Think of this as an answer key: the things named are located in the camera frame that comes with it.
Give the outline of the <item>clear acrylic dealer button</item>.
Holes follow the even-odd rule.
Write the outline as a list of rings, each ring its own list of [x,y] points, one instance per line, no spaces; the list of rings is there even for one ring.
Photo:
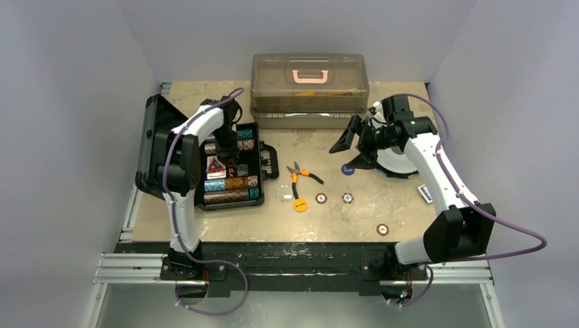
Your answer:
[[[294,199],[294,192],[291,186],[282,185],[276,191],[276,197],[280,202],[289,202]]]

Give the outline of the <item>blue playing card deck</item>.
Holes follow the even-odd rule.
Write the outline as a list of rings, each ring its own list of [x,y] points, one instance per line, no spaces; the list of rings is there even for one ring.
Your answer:
[[[433,202],[433,198],[425,184],[418,186],[417,190],[427,204],[431,204]]]

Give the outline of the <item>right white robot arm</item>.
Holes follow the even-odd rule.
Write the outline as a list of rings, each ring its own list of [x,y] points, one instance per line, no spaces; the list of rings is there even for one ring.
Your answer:
[[[354,116],[329,150],[331,154],[349,150],[357,135],[359,154],[347,166],[373,169],[378,151],[399,148],[424,180],[436,218],[422,236],[398,242],[388,250],[383,268],[393,278],[407,273],[411,264],[464,260],[484,254],[494,226],[489,218],[495,213],[494,208],[480,203],[464,186],[442,148],[435,124],[427,116],[413,114],[410,97],[395,94],[375,104],[374,109],[384,112],[384,120],[378,126]]]

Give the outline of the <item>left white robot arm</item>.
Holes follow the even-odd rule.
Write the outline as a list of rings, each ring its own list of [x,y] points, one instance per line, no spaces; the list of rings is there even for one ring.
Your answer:
[[[183,256],[177,270],[186,279],[196,279],[203,273],[203,265],[233,267],[227,260],[202,260],[194,255],[200,246],[194,214],[195,189],[201,178],[200,147],[209,135],[214,135],[216,154],[220,161],[236,161],[239,157],[235,118],[240,106],[235,95],[223,96],[218,102],[202,105],[191,118],[169,132],[165,145],[165,162],[161,185],[167,202],[171,228],[170,248]]]

